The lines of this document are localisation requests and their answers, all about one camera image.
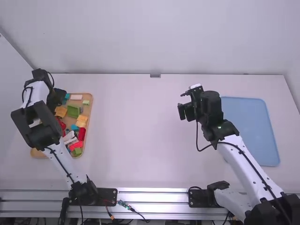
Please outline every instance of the white block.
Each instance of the white block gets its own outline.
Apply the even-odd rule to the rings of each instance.
[[[65,135],[65,136],[62,138],[62,140],[63,140],[64,142],[66,142],[66,141],[72,139],[73,137],[75,137],[75,134],[74,134],[74,131],[71,130],[69,133],[67,133],[67,135]]]
[[[74,138],[72,138],[72,139],[70,139],[70,140],[67,140],[66,142],[64,142],[64,144],[66,145],[66,144],[74,144],[74,143],[76,143],[76,142],[78,142],[78,139],[77,139],[77,137],[74,137]]]
[[[71,95],[70,100],[82,100],[83,95]]]

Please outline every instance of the white table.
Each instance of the white table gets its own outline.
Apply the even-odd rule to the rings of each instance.
[[[216,90],[221,96],[261,98],[266,102],[281,163],[278,167],[264,167],[264,170],[287,193],[300,193],[300,116],[282,75],[162,75],[158,79],[150,75],[60,74],[54,75],[54,79],[58,88],[89,92],[94,97],[85,153],[74,162],[98,187],[119,187],[132,194],[137,190],[145,191],[145,196],[135,198],[124,192],[123,200],[134,198],[133,202],[145,202],[137,209],[151,213],[151,218],[159,218],[155,214],[159,206],[153,208],[147,203],[186,203],[184,192],[193,185],[205,188],[210,183],[226,180],[232,187],[242,190],[234,172],[217,151],[212,148],[201,153],[196,151],[195,122],[179,119],[177,103],[190,101],[180,94],[195,83],[201,83],[204,90]],[[207,144],[199,132],[199,148]],[[23,200],[61,199],[61,195],[67,194],[63,191],[67,186],[61,175],[49,160],[33,159],[29,151],[16,130],[10,146],[0,158],[0,189],[6,190],[2,191],[2,196],[5,193],[6,198]],[[11,193],[14,189],[20,190],[18,195]],[[30,195],[26,195],[25,189],[39,191],[28,191]],[[149,198],[149,191],[170,192],[174,196],[170,199],[168,196],[172,195],[157,193],[156,197]],[[53,210],[47,216],[58,215],[56,207],[60,208],[60,202],[52,204],[45,209]],[[181,204],[174,209],[175,205],[171,204],[167,211],[161,209],[160,215],[186,212],[186,218],[211,218],[210,209],[203,212],[187,205],[182,209]],[[14,211],[16,207],[10,202],[5,210]],[[41,207],[43,204],[36,204],[30,210],[39,211]],[[78,209],[73,209],[74,213],[69,216],[79,217]],[[92,217],[106,216],[101,207],[95,208],[94,213],[90,207],[86,210],[85,213]],[[116,207],[114,210],[120,210],[119,217],[124,217],[122,209]],[[211,212],[214,219],[224,219],[224,209]]]

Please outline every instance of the white wall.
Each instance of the white wall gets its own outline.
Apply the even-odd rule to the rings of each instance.
[[[21,106],[23,86],[32,77],[31,71],[32,68],[0,33],[0,165],[10,149],[10,140],[15,135],[21,136],[10,113]]]
[[[297,0],[0,2],[34,68],[63,73],[285,74],[300,108]]]

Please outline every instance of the green block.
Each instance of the green block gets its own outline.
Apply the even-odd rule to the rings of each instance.
[[[67,106],[67,115],[69,117],[78,118],[80,115],[80,108],[77,106],[68,105]]]
[[[90,105],[90,101],[89,101],[89,100],[84,100],[82,103],[83,103],[84,105]]]
[[[82,154],[82,152],[83,152],[82,148],[74,148],[73,154],[75,156],[79,156]]]

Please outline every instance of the colorful block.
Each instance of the colorful block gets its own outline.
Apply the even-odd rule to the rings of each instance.
[[[80,122],[80,121],[77,121],[75,123],[76,126],[80,127],[80,128],[85,128],[86,127],[86,123],[83,123],[83,122]]]
[[[72,124],[72,125],[71,125],[71,130],[77,131],[77,130],[79,130],[79,127],[76,126],[75,124]]]
[[[83,95],[71,95],[71,100],[81,100],[83,98]]]
[[[78,118],[80,114],[80,108],[77,106],[73,106],[73,105],[68,105],[67,106],[67,115],[69,117],[73,117],[73,118]]]
[[[79,128],[78,140],[83,141],[85,137],[86,129],[84,127]]]
[[[83,142],[82,141],[79,141],[79,142],[74,143],[74,144],[69,146],[71,151],[74,151],[75,148],[82,148],[82,147],[83,147]]]
[[[71,131],[69,131],[69,132],[66,134],[66,136],[64,136],[64,137],[62,138],[62,140],[63,140],[64,142],[66,142],[67,140],[70,140],[70,139],[72,139],[73,137],[75,137],[75,134],[74,134],[74,131],[71,130]]]
[[[90,101],[89,101],[89,100],[84,100],[82,103],[83,103],[84,105],[90,105]]]
[[[65,130],[66,129],[66,124],[64,123],[64,122],[62,122],[60,119],[58,119],[57,117],[56,117],[56,120],[58,121],[58,123],[60,124],[60,126],[61,126],[61,128],[62,128],[62,130]]]
[[[69,94],[69,93],[67,93],[67,94],[65,95],[65,99],[66,99],[66,100],[70,99],[70,94]]]
[[[88,117],[83,116],[83,115],[79,115],[78,118],[77,118],[77,121],[80,121],[82,123],[86,123],[88,121]]]
[[[64,118],[67,113],[67,109],[63,106],[57,106],[54,111],[55,116],[59,116],[61,118]]]
[[[72,152],[75,157],[80,156],[83,153],[82,148],[75,148]]]
[[[73,137],[72,139],[69,139],[69,140],[65,141],[64,144],[72,145],[72,144],[75,144],[77,142],[79,142],[77,137]]]

